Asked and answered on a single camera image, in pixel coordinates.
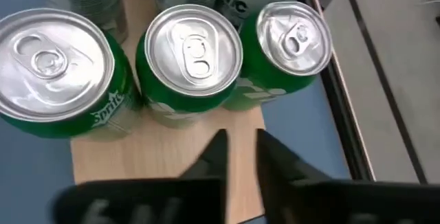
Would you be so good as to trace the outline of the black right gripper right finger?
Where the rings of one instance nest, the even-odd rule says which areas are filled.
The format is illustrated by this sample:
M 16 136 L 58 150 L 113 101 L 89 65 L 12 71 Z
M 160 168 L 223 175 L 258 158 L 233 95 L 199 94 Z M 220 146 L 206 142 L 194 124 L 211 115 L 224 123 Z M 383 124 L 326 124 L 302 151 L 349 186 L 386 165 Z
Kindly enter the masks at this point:
M 440 185 L 333 179 L 263 129 L 256 170 L 268 224 L 440 224 Z

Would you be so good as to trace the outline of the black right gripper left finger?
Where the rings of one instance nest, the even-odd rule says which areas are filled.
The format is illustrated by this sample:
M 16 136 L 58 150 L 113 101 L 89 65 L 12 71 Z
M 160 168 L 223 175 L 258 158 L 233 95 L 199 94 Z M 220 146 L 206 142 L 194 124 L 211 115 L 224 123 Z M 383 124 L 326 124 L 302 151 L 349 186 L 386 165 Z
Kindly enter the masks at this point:
M 113 179 L 64 189 L 54 224 L 226 224 L 228 134 L 219 129 L 178 177 Z

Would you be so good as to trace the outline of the green Sprite can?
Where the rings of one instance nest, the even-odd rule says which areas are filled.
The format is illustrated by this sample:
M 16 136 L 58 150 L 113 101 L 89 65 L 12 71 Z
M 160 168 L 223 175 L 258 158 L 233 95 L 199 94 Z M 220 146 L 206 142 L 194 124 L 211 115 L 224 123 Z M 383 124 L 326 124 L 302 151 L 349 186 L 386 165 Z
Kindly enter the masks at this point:
M 79 14 L 52 8 L 0 19 L 0 117 L 44 138 L 123 137 L 142 100 L 120 44 Z
M 298 1 L 265 5 L 245 20 L 240 38 L 241 73 L 223 104 L 229 111 L 247 111 L 307 87 L 332 55 L 327 23 Z
M 221 14 L 202 5 L 160 12 L 137 44 L 142 98 L 164 126 L 189 126 L 221 106 L 236 87 L 241 39 Z

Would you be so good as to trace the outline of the blue table mat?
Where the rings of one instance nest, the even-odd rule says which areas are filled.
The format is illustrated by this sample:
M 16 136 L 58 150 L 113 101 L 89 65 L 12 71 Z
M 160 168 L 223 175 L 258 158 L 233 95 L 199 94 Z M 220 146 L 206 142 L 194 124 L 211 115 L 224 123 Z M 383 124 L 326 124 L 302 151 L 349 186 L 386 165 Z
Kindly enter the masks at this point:
M 255 170 L 256 130 L 267 129 L 330 177 L 349 171 L 320 80 L 247 112 L 218 109 L 186 128 L 167 128 L 144 112 L 124 139 L 41 139 L 0 119 L 0 224 L 52 224 L 57 192 L 97 179 L 176 177 L 220 129 L 229 135 L 227 223 L 263 213 Z

